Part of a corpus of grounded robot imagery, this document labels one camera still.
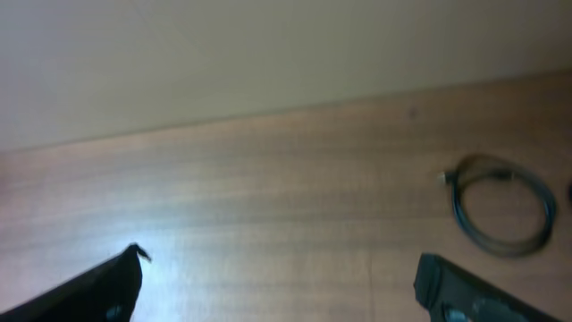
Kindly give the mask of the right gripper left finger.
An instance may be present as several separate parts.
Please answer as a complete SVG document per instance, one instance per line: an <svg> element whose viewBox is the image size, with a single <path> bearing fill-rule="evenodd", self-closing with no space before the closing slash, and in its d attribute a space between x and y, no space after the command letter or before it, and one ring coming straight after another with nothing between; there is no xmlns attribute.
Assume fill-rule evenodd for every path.
<svg viewBox="0 0 572 322"><path fill-rule="evenodd" d="M1 322L130 322L142 286L137 243L54 289L1 314Z"/></svg>

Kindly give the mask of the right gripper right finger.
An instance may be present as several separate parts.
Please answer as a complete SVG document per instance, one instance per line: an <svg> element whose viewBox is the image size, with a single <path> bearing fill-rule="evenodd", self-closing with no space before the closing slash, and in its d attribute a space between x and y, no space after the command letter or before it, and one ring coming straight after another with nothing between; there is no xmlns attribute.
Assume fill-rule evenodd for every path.
<svg viewBox="0 0 572 322"><path fill-rule="evenodd" d="M559 322L436 254L420 256L414 288L432 322Z"/></svg>

